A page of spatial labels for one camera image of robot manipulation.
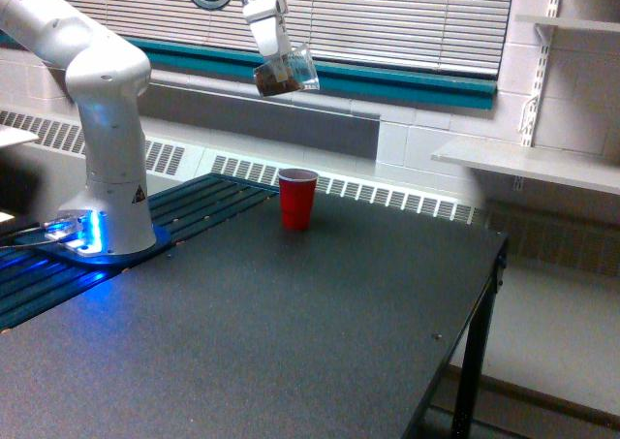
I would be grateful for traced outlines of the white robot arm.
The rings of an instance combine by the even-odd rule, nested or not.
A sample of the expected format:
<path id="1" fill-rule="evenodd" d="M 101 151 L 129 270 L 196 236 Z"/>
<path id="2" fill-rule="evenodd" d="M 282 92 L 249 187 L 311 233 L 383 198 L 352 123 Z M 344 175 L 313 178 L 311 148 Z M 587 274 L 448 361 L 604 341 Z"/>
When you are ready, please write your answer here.
<path id="1" fill-rule="evenodd" d="M 85 186 L 46 226 L 47 241 L 85 257 L 152 247 L 138 108 L 151 76 L 146 54 L 65 0 L 1 0 L 1 29 L 64 70 L 84 136 Z"/>

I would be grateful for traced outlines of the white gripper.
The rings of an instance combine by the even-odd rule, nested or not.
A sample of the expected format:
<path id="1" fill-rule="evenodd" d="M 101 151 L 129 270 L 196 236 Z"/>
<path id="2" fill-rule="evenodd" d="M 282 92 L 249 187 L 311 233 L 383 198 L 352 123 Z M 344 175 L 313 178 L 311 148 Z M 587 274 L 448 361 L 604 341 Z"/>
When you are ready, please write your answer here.
<path id="1" fill-rule="evenodd" d="M 243 16 L 250 26 L 258 51 L 262 56 L 277 56 L 270 60 L 276 81 L 289 78 L 289 37 L 285 15 L 286 0 L 243 0 Z"/>

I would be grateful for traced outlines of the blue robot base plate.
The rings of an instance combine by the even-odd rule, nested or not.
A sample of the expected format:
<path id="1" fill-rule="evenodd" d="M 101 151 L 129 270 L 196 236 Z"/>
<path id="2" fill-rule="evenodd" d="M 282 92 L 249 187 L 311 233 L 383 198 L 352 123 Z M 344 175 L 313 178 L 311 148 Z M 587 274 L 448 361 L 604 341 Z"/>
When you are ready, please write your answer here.
<path id="1" fill-rule="evenodd" d="M 17 245 L 33 245 L 36 251 L 53 259 L 85 267 L 133 267 L 166 251 L 171 246 L 171 234 L 159 226 L 153 227 L 156 242 L 149 248 L 132 254 L 109 254 L 99 252 L 98 248 L 87 247 L 82 233 L 70 235 L 67 240 L 64 231 L 30 232 L 15 239 Z"/>

